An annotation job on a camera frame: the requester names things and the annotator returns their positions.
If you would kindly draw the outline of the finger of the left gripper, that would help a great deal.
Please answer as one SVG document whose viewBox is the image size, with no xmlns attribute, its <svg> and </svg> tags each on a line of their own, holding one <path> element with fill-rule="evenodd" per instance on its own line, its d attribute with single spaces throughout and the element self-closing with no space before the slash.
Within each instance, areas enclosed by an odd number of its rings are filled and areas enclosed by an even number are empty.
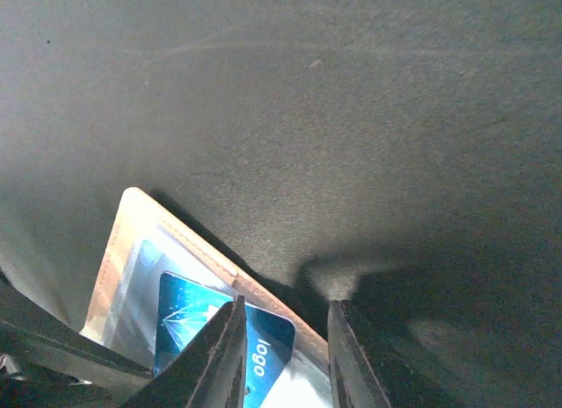
<svg viewBox="0 0 562 408">
<path fill-rule="evenodd" d="M 140 389 L 151 374 L 43 310 L 1 281 L 1 352 L 104 389 Z"/>
</svg>

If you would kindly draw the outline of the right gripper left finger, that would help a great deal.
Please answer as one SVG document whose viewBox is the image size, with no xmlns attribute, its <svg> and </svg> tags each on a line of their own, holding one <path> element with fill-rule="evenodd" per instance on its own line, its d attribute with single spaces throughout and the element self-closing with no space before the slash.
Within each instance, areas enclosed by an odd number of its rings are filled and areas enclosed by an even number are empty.
<svg viewBox="0 0 562 408">
<path fill-rule="evenodd" d="M 223 304 L 182 353 L 123 407 L 242 407 L 247 330 L 244 297 Z"/>
</svg>

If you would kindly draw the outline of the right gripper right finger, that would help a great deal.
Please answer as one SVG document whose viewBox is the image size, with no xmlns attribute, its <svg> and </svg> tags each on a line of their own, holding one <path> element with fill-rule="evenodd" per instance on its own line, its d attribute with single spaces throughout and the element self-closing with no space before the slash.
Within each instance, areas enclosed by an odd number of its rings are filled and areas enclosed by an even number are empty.
<svg viewBox="0 0 562 408">
<path fill-rule="evenodd" d="M 439 405 L 439 393 L 349 301 L 330 303 L 328 355 L 336 407 Z"/>
</svg>

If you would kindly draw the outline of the tan leather card holder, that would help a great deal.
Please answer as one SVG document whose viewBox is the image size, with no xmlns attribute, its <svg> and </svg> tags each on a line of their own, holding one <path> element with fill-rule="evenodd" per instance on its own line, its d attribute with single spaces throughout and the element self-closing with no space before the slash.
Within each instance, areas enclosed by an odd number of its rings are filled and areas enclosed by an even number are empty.
<svg viewBox="0 0 562 408">
<path fill-rule="evenodd" d="M 82 333 L 154 372 L 160 276 L 181 276 L 295 327 L 291 404 L 329 407 L 328 345 L 304 320 L 187 225 L 137 188 L 124 191 Z"/>
</svg>

